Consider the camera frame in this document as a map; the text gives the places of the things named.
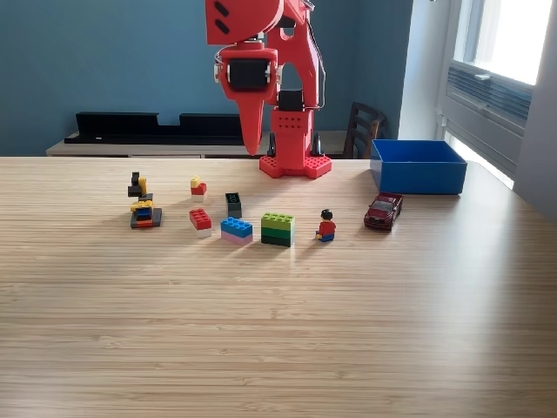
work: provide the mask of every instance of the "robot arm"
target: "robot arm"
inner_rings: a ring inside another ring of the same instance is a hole
[[[218,53],[215,80],[238,103],[245,146],[257,153],[264,103],[279,101],[281,65],[293,63],[305,88],[304,102],[319,101],[319,50],[315,44],[306,0],[205,0],[207,41],[229,44]],[[288,37],[284,27],[296,26]],[[254,35],[268,33],[269,48]]]
[[[274,106],[276,154],[260,160],[261,170],[273,177],[314,178],[330,171],[330,159],[310,150],[313,111],[320,108],[319,67],[325,85],[323,59],[310,24],[314,6],[309,0],[205,0],[205,8],[208,43],[229,45],[215,57],[215,81],[238,104],[245,147],[251,155],[261,142],[263,107]],[[294,34],[286,35],[285,28],[294,28]],[[267,34],[268,47],[260,33]],[[298,71],[302,91],[280,90],[285,63]]]

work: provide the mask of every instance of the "lego figure head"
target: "lego figure head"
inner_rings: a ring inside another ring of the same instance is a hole
[[[325,209],[321,212],[321,219],[323,222],[329,222],[332,220],[332,212],[329,209]]]

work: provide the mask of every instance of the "green lego brick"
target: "green lego brick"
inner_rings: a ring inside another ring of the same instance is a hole
[[[261,243],[270,244],[272,246],[292,246],[294,244],[294,239],[285,238],[275,238],[263,235],[261,237]]]
[[[284,229],[261,228],[261,236],[265,235],[267,237],[293,239],[294,233],[296,233],[296,228],[290,231],[285,231]]]
[[[284,215],[282,213],[266,213],[261,218],[262,228],[282,229],[283,231],[290,231],[296,226],[296,218],[291,215]]]

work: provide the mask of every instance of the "toy car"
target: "toy car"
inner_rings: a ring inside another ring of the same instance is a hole
[[[380,228],[391,231],[394,221],[402,211],[404,196],[393,193],[380,193],[364,217],[364,224],[370,228]]]

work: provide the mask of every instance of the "blue plastic box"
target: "blue plastic box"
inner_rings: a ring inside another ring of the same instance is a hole
[[[373,141],[371,168],[380,192],[461,194],[467,166],[445,141]]]

